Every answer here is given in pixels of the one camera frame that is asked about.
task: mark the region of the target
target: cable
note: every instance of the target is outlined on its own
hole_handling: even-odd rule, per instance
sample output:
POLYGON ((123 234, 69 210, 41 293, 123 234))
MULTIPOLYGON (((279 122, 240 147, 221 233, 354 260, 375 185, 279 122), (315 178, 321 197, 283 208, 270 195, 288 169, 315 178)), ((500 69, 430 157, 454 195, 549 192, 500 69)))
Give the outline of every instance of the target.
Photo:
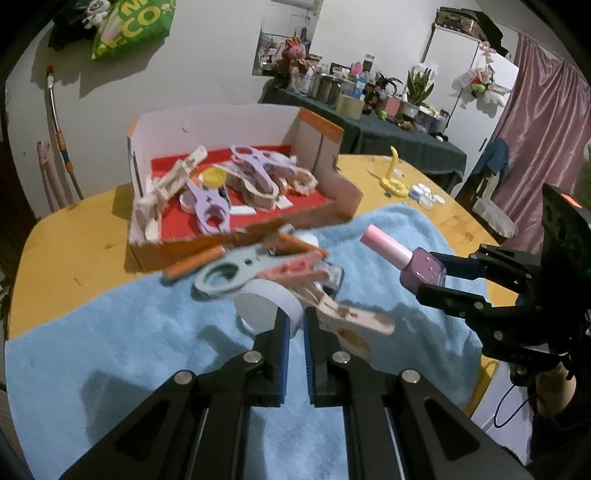
POLYGON ((507 395, 509 395, 509 393, 511 393, 511 390, 513 390, 513 388, 515 387, 515 385, 511 385, 510 389, 507 390, 507 392, 505 393, 505 395, 503 395, 503 398, 501 399, 501 401, 499 402, 499 404, 496 407, 496 412, 495 412, 495 416, 492 418, 492 423, 495 426, 496 429, 501 429, 503 428, 505 425, 507 425, 511 420, 513 420, 513 417, 515 417, 515 415, 517 415, 519 413, 519 411, 524 407, 524 405, 526 403, 528 403, 533 397, 527 397, 525 399, 525 401, 519 406, 519 408, 517 410, 515 410, 512 414, 511 417, 509 417, 505 422, 503 422, 502 424, 498 425, 496 422, 496 417, 499 414, 499 410, 501 409, 501 405, 503 405, 503 402, 505 401, 505 399, 507 398, 507 395))

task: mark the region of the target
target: white wall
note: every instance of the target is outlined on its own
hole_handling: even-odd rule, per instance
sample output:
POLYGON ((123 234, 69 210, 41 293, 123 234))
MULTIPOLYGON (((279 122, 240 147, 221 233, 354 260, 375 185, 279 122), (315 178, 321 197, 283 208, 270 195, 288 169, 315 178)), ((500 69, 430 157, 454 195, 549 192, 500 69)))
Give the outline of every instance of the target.
MULTIPOLYGON (((499 30, 503 32, 503 46, 511 53, 511 57, 509 58, 509 60, 515 63, 515 54, 517 53, 517 45, 519 44, 519 34, 517 33, 517 30, 506 27, 505 25, 502 25, 500 23, 497 23, 497 26, 499 27, 499 30)), ((540 48, 544 51, 544 53, 549 59, 559 59, 556 55, 554 55, 554 53, 552 53, 546 47, 540 45, 540 48)))
POLYGON ((311 51, 323 63, 342 65, 369 53, 383 74, 405 82, 423 57, 442 5, 479 9, 473 0, 324 0, 311 51))
MULTIPOLYGON (((147 45, 109 63, 90 60, 90 43, 50 50, 48 29, 42 32, 7 86, 11 147, 35 214, 50 213, 36 151, 38 140, 50 138, 44 101, 48 64, 55 67, 59 119, 74 171, 82 192, 91 196, 130 181, 125 134, 139 114, 193 103, 259 100, 268 78, 251 74, 267 2, 178 2, 171 34, 160 48, 147 45)), ((66 182, 59 156, 55 163, 66 182)))
POLYGON ((519 0, 475 0, 479 10, 492 20, 509 28, 520 31, 533 38, 541 46, 559 58, 575 65, 569 51, 552 31, 529 8, 519 0))
POLYGON ((307 11, 304 8, 291 7, 290 5, 278 4, 277 2, 267 0, 262 30, 264 33, 290 37, 294 34, 294 30, 299 35, 301 29, 306 27, 308 38, 311 38, 316 30, 318 18, 319 16, 317 14, 307 11), (306 23, 306 13, 310 17, 308 23, 306 23))
MULTIPOLYGON (((423 56, 431 24, 442 6, 481 10, 574 64, 550 27, 519 0, 366 0, 362 6, 357 0, 324 0, 311 50, 323 56, 323 63, 343 65, 362 61, 369 53, 385 75, 405 81, 407 70, 423 56), (371 21, 361 18, 361 11, 371 12, 371 21)), ((514 54, 515 30, 509 29, 506 41, 505 48, 514 54)))

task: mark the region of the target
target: tape roll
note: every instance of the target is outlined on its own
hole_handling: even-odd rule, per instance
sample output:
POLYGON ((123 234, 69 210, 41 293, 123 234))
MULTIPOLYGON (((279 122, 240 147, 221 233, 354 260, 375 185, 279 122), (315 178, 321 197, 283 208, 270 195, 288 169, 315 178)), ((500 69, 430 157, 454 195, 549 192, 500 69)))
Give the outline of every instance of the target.
POLYGON ((290 319, 290 338, 296 335, 304 319, 304 309, 287 288, 256 278, 244 285, 234 296, 234 306, 244 328, 253 335, 271 330, 275 326, 277 309, 290 319))
POLYGON ((303 242, 307 244, 314 245, 315 247, 319 247, 318 239, 312 235, 310 232, 296 232, 294 237, 299 238, 303 242))

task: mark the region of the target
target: wooden table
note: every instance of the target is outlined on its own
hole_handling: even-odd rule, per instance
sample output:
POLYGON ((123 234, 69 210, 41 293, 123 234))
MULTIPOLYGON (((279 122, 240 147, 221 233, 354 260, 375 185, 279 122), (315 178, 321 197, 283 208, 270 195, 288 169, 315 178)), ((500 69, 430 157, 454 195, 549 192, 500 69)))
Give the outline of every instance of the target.
MULTIPOLYGON (((396 203, 387 198, 371 171, 384 175, 390 159, 365 155, 341 155, 341 173, 363 192, 357 215, 396 203)), ((445 205, 422 210, 439 228, 457 255, 467 256, 481 243, 495 244, 492 237, 446 193, 414 167, 401 161, 398 168, 409 185, 423 183, 445 198, 445 205)), ((143 275, 127 247, 131 216, 131 184, 101 193, 43 219, 34 228, 22 254, 12 298, 9 337, 74 310, 97 295, 143 275)), ((489 284, 488 293, 497 306, 512 305, 516 295, 489 284)), ((478 387, 467 413, 484 394, 495 361, 483 358, 478 387)))

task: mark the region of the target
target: orange clip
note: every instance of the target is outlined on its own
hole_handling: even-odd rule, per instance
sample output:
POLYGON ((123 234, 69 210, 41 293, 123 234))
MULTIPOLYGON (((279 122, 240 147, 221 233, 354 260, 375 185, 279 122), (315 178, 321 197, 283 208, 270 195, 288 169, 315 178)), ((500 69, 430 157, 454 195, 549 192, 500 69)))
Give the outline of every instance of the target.
POLYGON ((273 250, 275 255, 297 255, 316 250, 322 253, 322 258, 329 256, 327 250, 315 247, 285 232, 269 236, 263 241, 263 244, 269 250, 273 250))

